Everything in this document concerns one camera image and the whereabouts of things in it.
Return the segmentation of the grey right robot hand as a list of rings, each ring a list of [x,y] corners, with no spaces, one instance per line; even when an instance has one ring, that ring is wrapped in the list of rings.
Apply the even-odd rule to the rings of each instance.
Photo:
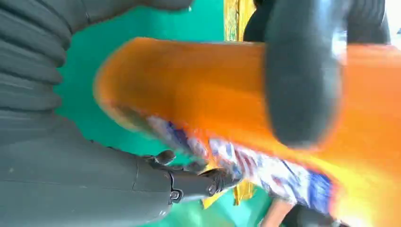
[[[53,87],[75,32],[136,6],[181,10],[189,0],[3,0],[0,3],[0,224],[131,227],[174,203],[238,184],[223,169],[170,166],[87,140],[54,111]]]

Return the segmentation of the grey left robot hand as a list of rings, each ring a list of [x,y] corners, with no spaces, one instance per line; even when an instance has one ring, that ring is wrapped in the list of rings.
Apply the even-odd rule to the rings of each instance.
[[[336,40],[389,44],[384,0],[256,0],[244,40],[265,42],[266,104],[272,131],[289,148],[316,145],[340,98]]]

